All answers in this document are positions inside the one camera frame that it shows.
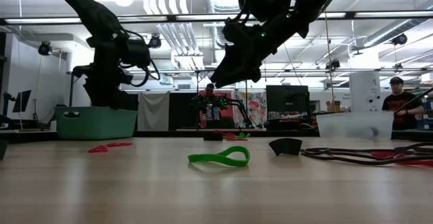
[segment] green plastic bin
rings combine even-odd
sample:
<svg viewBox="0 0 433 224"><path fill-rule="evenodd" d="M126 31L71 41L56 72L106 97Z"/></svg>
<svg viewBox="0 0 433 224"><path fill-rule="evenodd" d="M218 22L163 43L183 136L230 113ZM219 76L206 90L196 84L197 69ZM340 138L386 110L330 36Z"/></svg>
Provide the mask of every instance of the green plastic bin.
<svg viewBox="0 0 433 224"><path fill-rule="evenodd" d="M131 137L137 112L107 107L56 108L60 139L101 140Z"/></svg>

